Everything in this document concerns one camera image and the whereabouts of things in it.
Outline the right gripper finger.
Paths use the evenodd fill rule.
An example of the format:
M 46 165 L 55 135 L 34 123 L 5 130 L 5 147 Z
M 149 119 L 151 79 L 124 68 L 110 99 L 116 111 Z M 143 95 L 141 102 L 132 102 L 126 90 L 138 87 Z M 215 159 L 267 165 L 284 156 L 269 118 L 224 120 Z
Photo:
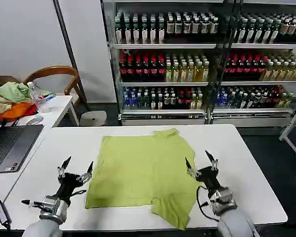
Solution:
M 199 180 L 200 173 L 195 167 L 192 167 L 187 158 L 185 158 L 185 164 L 187 167 L 187 173 L 195 180 Z
M 208 159 L 209 159 L 210 162 L 211 162 L 211 166 L 212 166 L 211 169 L 212 169 L 212 170 L 218 170 L 219 160 L 218 160 L 218 159 L 215 159 L 215 158 L 213 157 L 213 155 L 212 155 L 211 153 L 209 153 L 207 150 L 205 151 L 205 153 L 206 153 Z

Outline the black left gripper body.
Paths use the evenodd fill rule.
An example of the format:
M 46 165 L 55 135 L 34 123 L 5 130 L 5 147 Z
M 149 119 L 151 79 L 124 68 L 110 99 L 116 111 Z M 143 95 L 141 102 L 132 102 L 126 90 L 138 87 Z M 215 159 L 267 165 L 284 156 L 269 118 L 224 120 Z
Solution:
M 67 204 L 71 204 L 70 198 L 74 189 L 82 186 L 82 181 L 80 181 L 79 177 L 79 175 L 72 173 L 65 173 L 64 177 L 60 176 L 58 178 L 60 187 L 54 196 L 63 200 Z

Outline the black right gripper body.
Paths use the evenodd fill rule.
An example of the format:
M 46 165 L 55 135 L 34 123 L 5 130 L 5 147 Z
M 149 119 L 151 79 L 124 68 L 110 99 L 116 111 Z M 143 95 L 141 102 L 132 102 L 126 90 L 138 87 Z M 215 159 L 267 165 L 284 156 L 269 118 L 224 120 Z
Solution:
M 216 191 L 224 189 L 217 180 L 218 173 L 218 168 L 212 166 L 207 166 L 197 170 L 196 180 L 205 184 L 209 196 L 212 196 Z

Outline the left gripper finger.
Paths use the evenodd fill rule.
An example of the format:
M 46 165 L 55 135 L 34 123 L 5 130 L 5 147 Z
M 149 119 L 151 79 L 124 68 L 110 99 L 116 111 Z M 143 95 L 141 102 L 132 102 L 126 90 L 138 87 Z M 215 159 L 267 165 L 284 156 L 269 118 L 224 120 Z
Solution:
M 59 178 L 64 178 L 65 177 L 65 169 L 67 168 L 71 158 L 72 157 L 67 158 L 66 160 L 63 161 L 61 166 L 57 167 L 58 177 Z
M 87 172 L 82 175 L 79 175 L 76 178 L 76 180 L 81 184 L 87 183 L 92 178 L 92 171 L 93 171 L 93 162 L 91 162 L 91 164 L 89 165 Z

